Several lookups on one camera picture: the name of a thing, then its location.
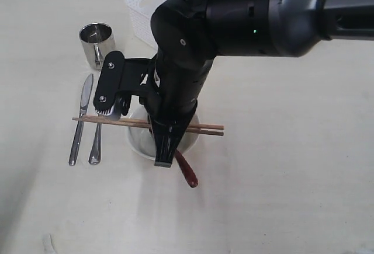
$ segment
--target red spoon handle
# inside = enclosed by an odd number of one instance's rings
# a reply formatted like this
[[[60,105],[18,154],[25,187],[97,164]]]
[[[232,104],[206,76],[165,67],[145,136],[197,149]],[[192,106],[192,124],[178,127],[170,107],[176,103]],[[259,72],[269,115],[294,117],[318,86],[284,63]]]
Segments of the red spoon handle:
[[[185,157],[178,150],[175,151],[174,157],[178,162],[178,165],[181,169],[181,172],[183,173],[183,176],[187,181],[187,184],[191,188],[197,187],[199,184],[198,178],[196,177],[196,174],[193,172],[192,168],[187,163]]]

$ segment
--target white bowl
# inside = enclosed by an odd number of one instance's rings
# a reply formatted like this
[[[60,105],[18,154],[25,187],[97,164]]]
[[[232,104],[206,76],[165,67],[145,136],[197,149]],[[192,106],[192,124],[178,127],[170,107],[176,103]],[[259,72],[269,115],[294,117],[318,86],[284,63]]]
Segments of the white bowl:
[[[137,108],[131,115],[131,119],[146,120],[148,117],[147,111],[144,107]],[[197,114],[194,115],[191,121],[193,124],[199,124],[200,120]],[[131,149],[138,155],[155,160],[156,146],[152,135],[147,128],[126,127],[126,140],[130,144]],[[185,133],[181,142],[178,145],[178,151],[185,153],[189,151],[197,142],[199,135],[196,133]]]

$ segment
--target wooden chopsticks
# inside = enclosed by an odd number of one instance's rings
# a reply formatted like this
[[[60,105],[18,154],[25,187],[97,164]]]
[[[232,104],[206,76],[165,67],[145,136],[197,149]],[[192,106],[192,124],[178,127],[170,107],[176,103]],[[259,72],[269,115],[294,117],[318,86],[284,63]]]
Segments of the wooden chopsticks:
[[[74,121],[85,121],[88,123],[111,124],[113,126],[151,128],[147,120],[122,118],[118,121],[111,121],[100,116],[83,116],[81,118],[74,117]],[[197,133],[206,135],[223,136],[224,126],[215,124],[190,124],[186,130],[187,133]]]

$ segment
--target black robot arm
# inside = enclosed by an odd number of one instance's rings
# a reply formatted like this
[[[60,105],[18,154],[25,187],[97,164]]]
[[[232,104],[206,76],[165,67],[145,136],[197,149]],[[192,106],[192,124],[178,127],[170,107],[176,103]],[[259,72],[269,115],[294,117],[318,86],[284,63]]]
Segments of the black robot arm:
[[[119,119],[139,96],[155,165],[170,167],[216,56],[300,57],[321,40],[374,40],[374,0],[167,0],[151,28],[157,55],[108,54],[93,102]]]

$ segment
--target white plastic basket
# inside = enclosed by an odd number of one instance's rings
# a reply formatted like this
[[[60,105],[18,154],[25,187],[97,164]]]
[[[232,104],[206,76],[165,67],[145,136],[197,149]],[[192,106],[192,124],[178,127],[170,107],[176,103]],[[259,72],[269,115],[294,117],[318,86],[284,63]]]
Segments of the white plastic basket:
[[[153,38],[150,20],[154,11],[166,0],[126,0],[130,9],[131,22],[135,35],[151,47],[157,49]]]

